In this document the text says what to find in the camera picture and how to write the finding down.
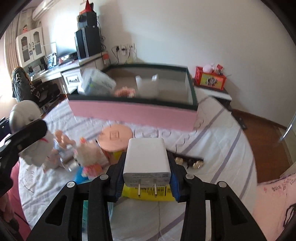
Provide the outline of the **white ball toy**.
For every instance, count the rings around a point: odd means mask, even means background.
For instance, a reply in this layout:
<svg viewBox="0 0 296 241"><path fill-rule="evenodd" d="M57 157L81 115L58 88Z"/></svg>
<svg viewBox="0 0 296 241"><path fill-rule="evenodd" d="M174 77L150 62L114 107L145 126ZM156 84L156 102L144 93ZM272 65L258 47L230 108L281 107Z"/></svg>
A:
<svg viewBox="0 0 296 241"><path fill-rule="evenodd" d="M13 106L9 125L11 138L16 142L18 155L29 165L40 167L51 154L53 134L41 119L41 111L31 100L24 100Z"/></svg>

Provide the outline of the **pink white block figure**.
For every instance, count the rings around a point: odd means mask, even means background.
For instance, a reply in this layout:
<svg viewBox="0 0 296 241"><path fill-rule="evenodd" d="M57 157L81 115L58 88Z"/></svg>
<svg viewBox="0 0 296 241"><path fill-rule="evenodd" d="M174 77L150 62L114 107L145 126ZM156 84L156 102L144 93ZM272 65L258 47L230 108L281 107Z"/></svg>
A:
<svg viewBox="0 0 296 241"><path fill-rule="evenodd" d="M101 152L99 146L94 141L87 141L85 138L80 138L80 145L74 151L74 159L79 166L82 167L81 176L92 180L99 176L102 172Z"/></svg>

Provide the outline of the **yellow highlighter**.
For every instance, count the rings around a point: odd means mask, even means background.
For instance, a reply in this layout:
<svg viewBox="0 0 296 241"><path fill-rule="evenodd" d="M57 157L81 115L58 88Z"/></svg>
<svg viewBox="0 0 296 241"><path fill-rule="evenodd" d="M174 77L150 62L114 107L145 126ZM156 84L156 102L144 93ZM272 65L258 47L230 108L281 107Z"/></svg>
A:
<svg viewBox="0 0 296 241"><path fill-rule="evenodd" d="M137 187L127 187L124 185L122 196L144 201L175 201L169 185L165 187L157 187L157 195L155 195L154 188L141 188L140 195L138 195Z"/></svg>

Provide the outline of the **rose gold round jar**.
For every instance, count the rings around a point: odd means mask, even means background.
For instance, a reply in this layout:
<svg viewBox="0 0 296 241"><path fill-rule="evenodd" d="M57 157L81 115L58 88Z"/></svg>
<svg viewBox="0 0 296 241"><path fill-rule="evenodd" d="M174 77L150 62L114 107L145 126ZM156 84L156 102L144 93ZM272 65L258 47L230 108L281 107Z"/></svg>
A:
<svg viewBox="0 0 296 241"><path fill-rule="evenodd" d="M116 164L127 150L129 140L133 138L131 128L121 124L105 127L98 135L97 142L111 165Z"/></svg>

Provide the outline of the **white power adapter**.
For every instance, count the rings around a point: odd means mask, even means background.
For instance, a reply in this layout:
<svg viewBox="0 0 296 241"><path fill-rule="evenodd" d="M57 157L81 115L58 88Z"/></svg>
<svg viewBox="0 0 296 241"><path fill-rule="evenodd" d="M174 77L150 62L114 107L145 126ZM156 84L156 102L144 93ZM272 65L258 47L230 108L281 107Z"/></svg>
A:
<svg viewBox="0 0 296 241"><path fill-rule="evenodd" d="M170 183L171 170L163 138L131 138L125 156L123 180L127 187L140 189L165 187Z"/></svg>

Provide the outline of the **clear plastic case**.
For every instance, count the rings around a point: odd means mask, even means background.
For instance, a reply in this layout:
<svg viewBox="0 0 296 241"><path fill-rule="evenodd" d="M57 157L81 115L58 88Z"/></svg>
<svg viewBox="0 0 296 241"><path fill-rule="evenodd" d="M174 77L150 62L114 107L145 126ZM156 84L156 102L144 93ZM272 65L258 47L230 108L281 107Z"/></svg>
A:
<svg viewBox="0 0 296 241"><path fill-rule="evenodd" d="M95 68L86 68L77 91L82 95L108 96L116 87L116 81L104 72Z"/></svg>

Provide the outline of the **white cat shaped holder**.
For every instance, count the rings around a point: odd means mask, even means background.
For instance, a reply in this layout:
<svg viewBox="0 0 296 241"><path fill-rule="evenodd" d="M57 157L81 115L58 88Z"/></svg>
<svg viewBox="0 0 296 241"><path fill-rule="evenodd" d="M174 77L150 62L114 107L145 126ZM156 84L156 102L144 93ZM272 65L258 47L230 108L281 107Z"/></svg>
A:
<svg viewBox="0 0 296 241"><path fill-rule="evenodd" d="M153 75L151 79L135 77L138 94L142 98L156 98L159 95L159 76Z"/></svg>

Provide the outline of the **pink pillow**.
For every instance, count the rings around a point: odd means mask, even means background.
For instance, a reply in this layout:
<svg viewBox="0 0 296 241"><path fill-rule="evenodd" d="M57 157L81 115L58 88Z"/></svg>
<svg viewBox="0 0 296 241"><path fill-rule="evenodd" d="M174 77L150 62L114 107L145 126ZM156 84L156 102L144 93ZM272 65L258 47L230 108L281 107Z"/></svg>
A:
<svg viewBox="0 0 296 241"><path fill-rule="evenodd" d="M257 185L253 217L267 240L276 240L295 214L295 174Z"/></svg>

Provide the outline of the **black office chair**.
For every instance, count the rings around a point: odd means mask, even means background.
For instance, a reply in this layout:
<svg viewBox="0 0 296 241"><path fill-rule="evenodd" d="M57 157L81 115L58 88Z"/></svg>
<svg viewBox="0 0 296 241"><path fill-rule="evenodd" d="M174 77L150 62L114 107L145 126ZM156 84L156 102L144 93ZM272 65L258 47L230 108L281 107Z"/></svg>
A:
<svg viewBox="0 0 296 241"><path fill-rule="evenodd" d="M55 83L33 83L22 67L16 67L11 74L12 97L17 102L31 100L39 108L55 102L60 97L60 89Z"/></svg>

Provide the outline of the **white desk with drawers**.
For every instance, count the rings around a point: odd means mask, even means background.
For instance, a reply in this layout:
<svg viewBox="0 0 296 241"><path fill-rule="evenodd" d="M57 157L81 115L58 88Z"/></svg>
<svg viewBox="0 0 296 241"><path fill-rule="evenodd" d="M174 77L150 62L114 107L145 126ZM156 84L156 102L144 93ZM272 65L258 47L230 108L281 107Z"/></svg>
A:
<svg viewBox="0 0 296 241"><path fill-rule="evenodd" d="M82 81L85 69L103 70L110 65L108 52L102 52L91 57L75 60L52 69L42 71L31 78L33 83L53 81L59 85L63 94L71 94Z"/></svg>

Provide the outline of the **white glass door cabinet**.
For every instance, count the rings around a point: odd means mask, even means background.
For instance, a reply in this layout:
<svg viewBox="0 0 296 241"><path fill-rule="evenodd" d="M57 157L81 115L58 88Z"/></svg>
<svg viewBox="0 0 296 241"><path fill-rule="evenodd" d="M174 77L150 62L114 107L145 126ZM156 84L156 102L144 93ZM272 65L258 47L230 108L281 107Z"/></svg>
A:
<svg viewBox="0 0 296 241"><path fill-rule="evenodd" d="M25 67L35 60L45 56L42 27L16 37L16 51L21 67Z"/></svg>

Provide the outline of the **black floor scale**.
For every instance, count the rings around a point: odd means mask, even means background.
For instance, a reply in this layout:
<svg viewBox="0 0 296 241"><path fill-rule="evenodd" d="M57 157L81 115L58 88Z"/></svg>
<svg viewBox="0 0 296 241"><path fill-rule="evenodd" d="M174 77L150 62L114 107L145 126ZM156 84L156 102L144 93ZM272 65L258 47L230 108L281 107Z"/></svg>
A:
<svg viewBox="0 0 296 241"><path fill-rule="evenodd" d="M238 124L240 125L240 127L241 127L243 130L246 130L246 129L247 129L247 126L246 126L246 124L245 124L245 122L244 122L244 120L243 120L242 117L240 117L240 116L236 116L235 119L236 119L236 121L238 122Z"/></svg>

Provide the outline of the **computer monitor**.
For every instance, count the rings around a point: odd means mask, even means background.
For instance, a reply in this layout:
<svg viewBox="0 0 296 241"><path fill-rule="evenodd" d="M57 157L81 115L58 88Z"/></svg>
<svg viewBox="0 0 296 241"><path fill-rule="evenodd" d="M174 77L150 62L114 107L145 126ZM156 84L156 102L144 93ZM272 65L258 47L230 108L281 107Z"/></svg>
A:
<svg viewBox="0 0 296 241"><path fill-rule="evenodd" d="M55 53L57 61L61 57L64 57L66 55L69 55L69 54L72 54L72 53L76 52L76 48L61 46L61 45L58 45L56 42L51 42L48 45L48 49L49 49L49 54Z"/></svg>

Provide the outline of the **black computer tower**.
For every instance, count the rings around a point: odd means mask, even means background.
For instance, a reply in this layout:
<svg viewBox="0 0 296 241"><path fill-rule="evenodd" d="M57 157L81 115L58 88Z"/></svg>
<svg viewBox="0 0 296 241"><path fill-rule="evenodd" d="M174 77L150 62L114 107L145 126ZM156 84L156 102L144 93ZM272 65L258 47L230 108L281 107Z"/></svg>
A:
<svg viewBox="0 0 296 241"><path fill-rule="evenodd" d="M75 32L78 59L91 57L103 51L98 27L83 27Z"/></svg>

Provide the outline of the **white air conditioner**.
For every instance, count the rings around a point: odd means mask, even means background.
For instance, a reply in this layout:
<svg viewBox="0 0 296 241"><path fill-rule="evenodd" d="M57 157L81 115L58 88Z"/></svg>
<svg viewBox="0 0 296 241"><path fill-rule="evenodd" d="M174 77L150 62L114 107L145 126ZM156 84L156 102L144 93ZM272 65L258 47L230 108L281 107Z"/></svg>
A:
<svg viewBox="0 0 296 241"><path fill-rule="evenodd" d="M58 3L58 0L43 0L33 11L32 20L39 20L41 16L43 16L43 14L51 7L53 7L56 3Z"/></svg>

